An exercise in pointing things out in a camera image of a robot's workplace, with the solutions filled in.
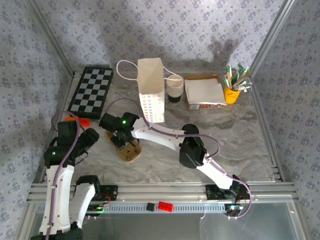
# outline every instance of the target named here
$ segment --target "wooden base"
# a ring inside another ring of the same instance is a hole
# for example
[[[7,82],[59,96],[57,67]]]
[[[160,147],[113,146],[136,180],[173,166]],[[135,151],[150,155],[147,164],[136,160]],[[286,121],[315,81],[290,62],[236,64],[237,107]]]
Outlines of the wooden base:
[[[111,138],[114,136],[114,134],[112,132],[105,131],[104,136],[106,139],[108,139],[108,141],[111,145],[115,146],[114,143],[111,141]],[[128,144],[127,146],[125,146],[121,150],[116,149],[116,152],[118,153],[119,157],[124,162],[132,163],[134,160],[136,160],[141,155],[142,147],[140,144],[138,145],[138,140],[135,139],[132,142],[132,144],[135,146]]]

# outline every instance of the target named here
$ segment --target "white paper bag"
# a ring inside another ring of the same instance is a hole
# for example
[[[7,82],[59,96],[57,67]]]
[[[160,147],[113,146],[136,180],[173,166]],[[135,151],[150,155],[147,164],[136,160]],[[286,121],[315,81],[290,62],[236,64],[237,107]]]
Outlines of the white paper bag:
[[[133,64],[137,70],[137,78],[126,78],[118,71],[120,62]],[[131,61],[120,60],[116,65],[116,71],[120,77],[138,82],[139,98],[143,114],[150,123],[162,123],[165,121],[165,79],[166,69],[161,58],[143,58],[138,60],[138,65]]]

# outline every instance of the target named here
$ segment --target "glass panel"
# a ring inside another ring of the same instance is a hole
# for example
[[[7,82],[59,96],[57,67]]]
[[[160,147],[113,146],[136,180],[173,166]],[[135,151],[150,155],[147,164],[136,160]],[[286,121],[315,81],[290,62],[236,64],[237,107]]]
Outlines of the glass panel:
[[[42,217],[37,214],[32,236],[38,234]],[[253,204],[237,220],[222,213],[102,214],[86,219],[82,230],[84,240],[297,239],[286,203]]]

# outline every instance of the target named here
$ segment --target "black cup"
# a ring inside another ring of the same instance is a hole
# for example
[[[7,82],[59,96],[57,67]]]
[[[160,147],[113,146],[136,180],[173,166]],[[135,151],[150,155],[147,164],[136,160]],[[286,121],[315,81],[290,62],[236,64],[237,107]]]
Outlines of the black cup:
[[[181,95],[174,97],[174,96],[170,96],[170,95],[168,94],[168,99],[169,99],[170,104],[172,104],[172,105],[177,105],[178,102],[179,102],[180,99],[181,99]]]

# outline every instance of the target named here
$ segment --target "paper bag handle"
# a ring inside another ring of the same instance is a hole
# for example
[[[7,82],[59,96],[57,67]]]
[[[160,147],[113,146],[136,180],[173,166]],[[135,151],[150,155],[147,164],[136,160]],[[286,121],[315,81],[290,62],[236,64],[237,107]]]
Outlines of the paper bag handle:
[[[134,64],[132,61],[120,60],[120,61],[118,61],[118,63],[116,64],[116,72],[120,75],[120,77],[122,77],[123,79],[131,80],[131,81],[138,81],[138,79],[136,79],[136,78],[127,78],[127,77],[122,76],[122,75],[119,73],[118,67],[119,67],[119,63],[121,63],[121,62],[130,63],[130,64],[134,65],[134,66],[136,67],[136,69],[138,69],[138,66],[137,66],[136,64]],[[180,75],[178,75],[178,74],[175,74],[175,73],[172,72],[172,71],[169,71],[165,66],[163,66],[163,68],[164,68],[167,72],[169,72],[169,73],[171,73],[171,74],[173,74],[173,75],[179,76],[179,77],[181,77],[182,79],[184,79],[182,76],[180,76]],[[180,79],[171,79],[171,78],[167,78],[167,77],[164,77],[163,79],[171,80],[171,81],[180,81]]]
[[[122,76],[122,75],[119,73],[118,67],[119,67],[119,63],[121,63],[121,62],[130,63],[130,64],[134,65],[134,66],[136,67],[136,69],[138,69],[138,66],[137,66],[136,64],[134,64],[132,61],[120,60],[120,61],[118,61],[118,63],[116,64],[116,72],[120,75],[120,77],[122,77],[123,79],[127,79],[127,80],[138,81],[138,79],[136,79],[136,78],[127,78],[127,77]]]

